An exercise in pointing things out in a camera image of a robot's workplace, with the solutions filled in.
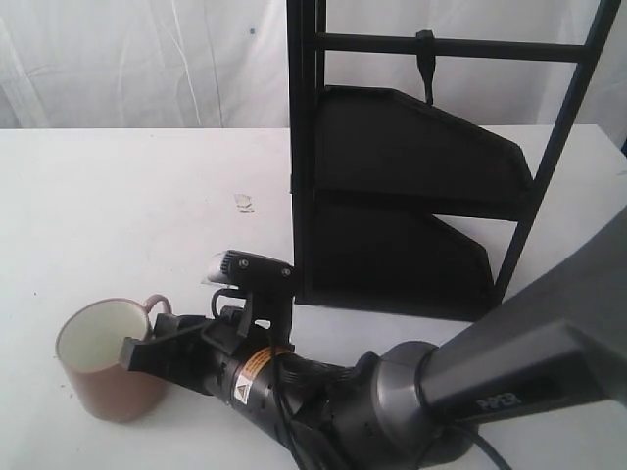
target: black cable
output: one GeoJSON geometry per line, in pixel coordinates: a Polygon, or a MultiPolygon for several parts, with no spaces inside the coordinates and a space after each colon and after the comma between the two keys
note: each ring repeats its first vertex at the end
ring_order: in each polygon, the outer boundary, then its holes
{"type": "Polygon", "coordinates": [[[229,297],[231,299],[246,299],[246,294],[238,289],[218,289],[214,292],[214,296],[212,297],[212,315],[215,319],[219,318],[219,313],[217,312],[217,299],[220,297],[229,297]]]}
{"type": "Polygon", "coordinates": [[[477,445],[488,457],[490,457],[490,459],[499,468],[499,470],[511,470],[511,467],[506,462],[506,460],[497,452],[495,448],[492,447],[489,442],[483,439],[476,431],[455,424],[451,424],[447,426],[447,428],[463,434],[469,441],[477,445]]]}
{"type": "MultiPolygon", "coordinates": [[[[437,347],[434,347],[431,351],[429,351],[427,354],[425,354],[422,357],[422,359],[420,360],[420,363],[418,364],[418,367],[417,367],[418,380],[417,380],[417,383],[416,383],[417,394],[418,394],[418,402],[420,403],[420,407],[424,410],[425,414],[436,424],[437,423],[442,423],[444,420],[435,413],[433,408],[427,402],[427,399],[426,399],[426,397],[424,395],[424,390],[422,389],[422,375],[423,375],[424,368],[426,367],[426,365],[429,362],[429,359],[431,358],[431,355],[437,349],[438,349],[437,347]]],[[[497,450],[495,448],[493,448],[490,443],[488,443],[485,439],[483,439],[479,435],[479,433],[477,433],[473,429],[466,428],[466,427],[460,426],[458,424],[452,424],[452,423],[446,423],[446,422],[444,424],[441,424],[441,426],[444,429],[450,429],[452,431],[455,431],[457,433],[462,434],[469,441],[471,441],[473,444],[478,446],[481,450],[483,450],[483,452],[488,457],[490,457],[490,459],[499,468],[499,470],[512,470],[511,467],[509,466],[509,464],[497,452],[497,450]]],[[[423,451],[420,452],[419,458],[417,459],[417,468],[420,468],[420,465],[422,464],[422,461],[424,460],[426,455],[429,453],[429,449],[433,445],[434,441],[435,441],[435,438],[432,439],[431,442],[428,443],[425,446],[423,451]]]]}
{"type": "Polygon", "coordinates": [[[278,410],[283,433],[285,434],[287,439],[287,448],[292,454],[292,458],[294,458],[294,461],[296,462],[298,468],[300,470],[307,470],[307,467],[305,467],[305,463],[303,462],[303,459],[301,458],[301,455],[296,448],[296,441],[294,439],[294,431],[292,430],[292,426],[285,416],[285,409],[283,408],[284,400],[279,390],[279,373],[278,361],[276,360],[276,343],[274,342],[272,334],[269,330],[267,330],[267,339],[270,343],[270,365],[272,367],[272,395],[274,397],[274,404],[276,405],[276,409],[278,410]]]}

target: black metal rack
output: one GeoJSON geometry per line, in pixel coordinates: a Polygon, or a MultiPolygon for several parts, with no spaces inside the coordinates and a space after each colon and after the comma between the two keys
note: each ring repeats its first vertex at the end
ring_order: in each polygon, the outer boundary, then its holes
{"type": "Polygon", "coordinates": [[[327,33],[326,0],[287,0],[297,302],[462,320],[499,304],[619,6],[601,0],[583,45],[430,38],[434,57],[577,64],[532,178],[517,145],[458,117],[325,86],[325,51],[419,58],[424,37],[327,33]],[[433,214],[517,222],[496,281],[485,249],[433,214]]]}

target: yellow warning sticker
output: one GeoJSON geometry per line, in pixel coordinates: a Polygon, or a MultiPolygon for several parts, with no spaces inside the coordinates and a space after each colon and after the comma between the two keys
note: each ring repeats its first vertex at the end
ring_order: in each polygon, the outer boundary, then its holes
{"type": "MultiPolygon", "coordinates": [[[[283,348],[276,349],[276,355],[285,353],[289,353],[289,351],[283,348]]],[[[251,392],[251,387],[253,386],[255,378],[271,359],[272,356],[270,354],[270,347],[267,347],[255,352],[251,358],[246,361],[246,364],[244,364],[244,367],[242,367],[242,370],[237,376],[235,387],[233,389],[233,396],[237,400],[240,400],[244,404],[248,404],[248,396],[251,392]]]]}
{"type": "MultiPolygon", "coordinates": [[[[255,380],[255,377],[259,375],[264,366],[271,360],[270,347],[263,348],[255,352],[250,359],[244,364],[240,374],[244,375],[247,379],[255,380]]],[[[283,348],[276,348],[276,355],[289,353],[289,351],[283,348]]]]}

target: white curtain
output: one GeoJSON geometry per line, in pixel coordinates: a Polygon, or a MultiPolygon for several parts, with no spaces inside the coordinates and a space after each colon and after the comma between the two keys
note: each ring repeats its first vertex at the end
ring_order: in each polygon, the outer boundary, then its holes
{"type": "MultiPolygon", "coordinates": [[[[333,32],[581,43],[596,0],[328,0],[333,32]]],[[[623,5],[579,115],[627,136],[623,5]]],[[[0,127],[280,127],[284,0],[0,0],[0,127]]],[[[478,124],[551,123],[570,65],[440,58],[435,103],[478,124]]],[[[329,83],[422,97],[415,58],[329,53],[329,83]]]]}

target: white table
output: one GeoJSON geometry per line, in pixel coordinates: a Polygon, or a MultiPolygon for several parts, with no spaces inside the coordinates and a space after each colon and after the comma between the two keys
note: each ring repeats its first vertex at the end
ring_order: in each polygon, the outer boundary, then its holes
{"type": "MultiPolygon", "coordinates": [[[[493,127],[535,171],[547,126],[493,127]]],[[[292,259],[287,129],[0,131],[0,468],[294,469],[289,453],[216,399],[172,387],[139,421],[97,421],[54,357],[64,320],[94,300],[169,296],[208,314],[209,257],[242,249],[292,259]],[[240,213],[234,194],[253,198],[240,213]]],[[[596,126],[572,133],[510,294],[589,240],[627,204],[627,160],[596,126]]],[[[512,224],[452,219],[503,259],[512,224]]],[[[353,364],[410,339],[441,344],[466,325],[297,306],[300,354],[353,364]]],[[[517,469],[623,469],[627,410],[597,403],[487,425],[517,469]]],[[[491,468],[474,448],[447,468],[491,468]]]]}

